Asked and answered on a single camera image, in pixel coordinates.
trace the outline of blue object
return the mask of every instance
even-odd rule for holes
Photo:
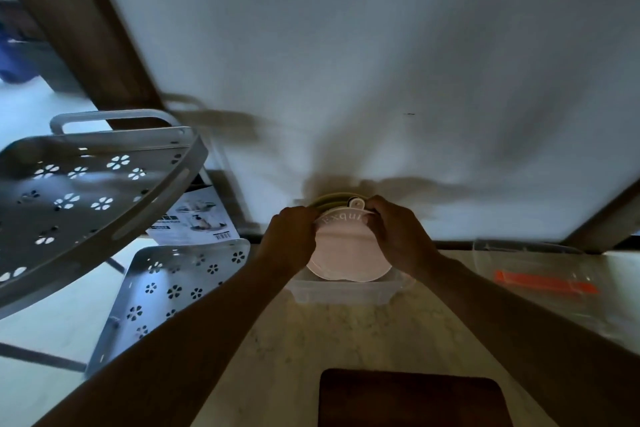
[[[0,79],[5,83],[26,83],[33,80],[38,72],[13,47],[20,42],[9,42],[11,36],[0,29]]]

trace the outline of pink plate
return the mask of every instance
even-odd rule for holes
[[[362,222],[370,211],[335,208],[316,220],[316,251],[307,264],[326,280],[370,282],[382,277],[391,265],[382,254],[372,231]]]

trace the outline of hand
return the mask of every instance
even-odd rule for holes
[[[363,221],[376,236],[380,250],[395,268],[414,275],[416,269],[441,258],[433,241],[413,211],[390,203],[382,196],[370,197]]]
[[[271,218],[262,237],[258,257],[283,268],[292,277],[308,264],[316,249],[314,221],[320,212],[312,207],[284,208]]]

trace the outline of forearm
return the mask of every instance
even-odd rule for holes
[[[190,425],[252,324],[291,278],[266,265],[249,261],[122,353],[37,426]]]
[[[439,256],[415,277],[560,426],[638,425],[640,357]]]

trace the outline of shelf handle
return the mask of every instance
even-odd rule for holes
[[[143,108],[140,110],[108,110],[104,112],[78,112],[78,113],[61,113],[56,115],[49,122],[49,128],[54,135],[63,135],[65,131],[63,127],[72,122],[89,122],[95,120],[116,120],[121,118],[159,118],[164,120],[171,126],[178,127],[182,124],[176,117],[162,110],[154,110],[152,108]]]

